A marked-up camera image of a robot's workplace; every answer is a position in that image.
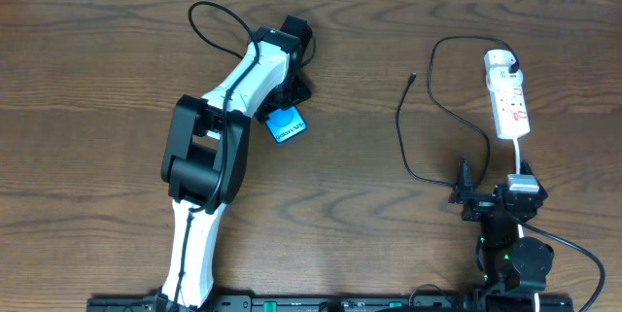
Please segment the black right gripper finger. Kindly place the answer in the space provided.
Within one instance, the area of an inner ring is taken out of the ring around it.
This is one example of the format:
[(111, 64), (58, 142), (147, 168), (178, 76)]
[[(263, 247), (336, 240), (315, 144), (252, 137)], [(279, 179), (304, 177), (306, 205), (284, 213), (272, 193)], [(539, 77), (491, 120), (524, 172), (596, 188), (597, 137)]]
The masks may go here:
[(535, 176), (531, 166), (526, 161), (522, 161), (521, 164), (520, 164), (519, 176), (523, 180), (536, 181), (536, 176)]
[(451, 192), (452, 201), (469, 200), (473, 193), (473, 181), (467, 159), (463, 157), (459, 164), (459, 173)]

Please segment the blue Galaxy smartphone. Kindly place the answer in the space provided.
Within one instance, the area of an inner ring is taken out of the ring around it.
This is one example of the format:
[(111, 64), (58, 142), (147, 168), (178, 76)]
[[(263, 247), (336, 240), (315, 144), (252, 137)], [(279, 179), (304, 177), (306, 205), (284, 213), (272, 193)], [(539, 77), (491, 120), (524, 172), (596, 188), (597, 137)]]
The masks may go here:
[(307, 129), (306, 121), (295, 106), (271, 112), (265, 124), (277, 144), (283, 144)]

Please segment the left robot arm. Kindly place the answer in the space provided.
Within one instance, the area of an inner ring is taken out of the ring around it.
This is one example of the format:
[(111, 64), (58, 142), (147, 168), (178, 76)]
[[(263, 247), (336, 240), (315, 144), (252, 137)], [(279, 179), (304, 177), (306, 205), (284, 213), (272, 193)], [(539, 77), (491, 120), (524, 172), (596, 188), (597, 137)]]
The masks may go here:
[(251, 122), (264, 123), (277, 143), (307, 128), (296, 107), (311, 96), (300, 71), (312, 39), (301, 17), (287, 16), (278, 29), (262, 26), (219, 86), (176, 103), (161, 165), (175, 232), (156, 310), (198, 311), (207, 305), (220, 221), (242, 186)]

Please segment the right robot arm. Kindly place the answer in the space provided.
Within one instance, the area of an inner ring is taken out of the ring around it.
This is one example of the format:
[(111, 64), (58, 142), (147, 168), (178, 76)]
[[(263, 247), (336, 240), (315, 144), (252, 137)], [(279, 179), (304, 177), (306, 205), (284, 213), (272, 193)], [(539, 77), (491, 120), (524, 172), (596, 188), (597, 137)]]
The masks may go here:
[(527, 162), (518, 174), (507, 176), (490, 193), (475, 189), (465, 159), (449, 197), (461, 204), (464, 221), (480, 223), (476, 264), (484, 285), (465, 298), (471, 311), (537, 311), (537, 294), (546, 288), (554, 251), (550, 245), (526, 236), (523, 223), (535, 217), (548, 193), (533, 175)]

